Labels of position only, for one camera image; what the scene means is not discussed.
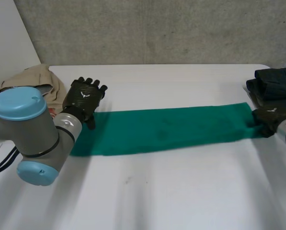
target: concrete wall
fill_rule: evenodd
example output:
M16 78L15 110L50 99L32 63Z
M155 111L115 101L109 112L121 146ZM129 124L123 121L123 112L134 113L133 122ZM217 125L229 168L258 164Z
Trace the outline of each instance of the concrete wall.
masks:
M52 65L286 67L286 0L15 0Z

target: green towel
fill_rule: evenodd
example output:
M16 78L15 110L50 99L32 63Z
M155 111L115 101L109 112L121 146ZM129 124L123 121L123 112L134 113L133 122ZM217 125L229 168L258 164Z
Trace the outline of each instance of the green towel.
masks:
M155 152L244 138L259 138L246 103L174 109L95 113L96 129L85 125L72 156Z

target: cable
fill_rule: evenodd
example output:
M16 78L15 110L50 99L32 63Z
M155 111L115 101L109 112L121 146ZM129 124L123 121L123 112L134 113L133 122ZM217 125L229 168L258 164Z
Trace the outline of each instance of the cable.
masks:
M7 169L16 159L16 157L18 156L19 151L16 147L14 147L10 153L6 156L5 159L3 159L3 161L0 163L0 172L2 172L3 170Z
M16 146L9 152L9 154L3 159L3 161L0 162L0 167L13 155L13 153L16 151Z

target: beige cloth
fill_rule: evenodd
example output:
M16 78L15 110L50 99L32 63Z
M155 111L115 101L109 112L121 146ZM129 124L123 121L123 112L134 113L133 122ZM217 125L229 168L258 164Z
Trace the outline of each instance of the beige cloth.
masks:
M49 65L40 64L25 69L23 72L3 81L0 84L0 92L19 86L35 87L42 92L47 107L53 109L55 114L58 114L62 111L66 90L60 79L48 68Z

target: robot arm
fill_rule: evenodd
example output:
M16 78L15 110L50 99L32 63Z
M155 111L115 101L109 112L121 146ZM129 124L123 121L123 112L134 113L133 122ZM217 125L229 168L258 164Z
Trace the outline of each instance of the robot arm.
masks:
M51 118L41 93L19 87L0 93L0 139L12 140L22 154L17 174L24 181L47 186L54 182L81 130L95 128L93 113L107 87L82 77L71 84L63 111Z
M280 106L262 107L254 110L254 119L262 124L262 134L268 138L276 133L286 143L286 109Z

